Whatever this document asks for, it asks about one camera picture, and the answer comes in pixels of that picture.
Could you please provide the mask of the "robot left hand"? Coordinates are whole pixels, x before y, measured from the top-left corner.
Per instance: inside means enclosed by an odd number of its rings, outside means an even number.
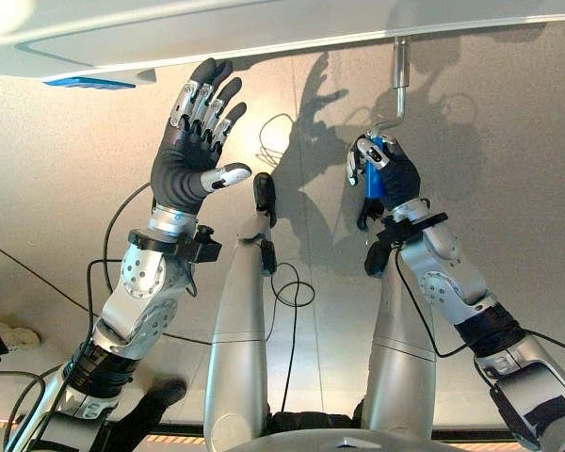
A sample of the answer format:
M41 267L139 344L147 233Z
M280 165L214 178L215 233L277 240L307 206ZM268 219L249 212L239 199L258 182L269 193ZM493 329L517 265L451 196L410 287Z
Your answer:
M196 215L209 194L251 176L243 163L218 163L227 137L247 110L243 102L225 110L242 88L232 72L232 61L208 58L182 86L153 161L157 204Z

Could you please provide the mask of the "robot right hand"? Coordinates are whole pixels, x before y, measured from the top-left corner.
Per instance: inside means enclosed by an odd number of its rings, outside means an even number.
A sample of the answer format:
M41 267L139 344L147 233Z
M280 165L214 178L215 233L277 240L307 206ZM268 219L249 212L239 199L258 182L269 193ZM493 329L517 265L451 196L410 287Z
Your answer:
M419 197L420 175L395 137L358 136L347 152L347 180L352 186L357 185L358 174L366 163L375 169L381 180L380 200L387 210L393 211Z

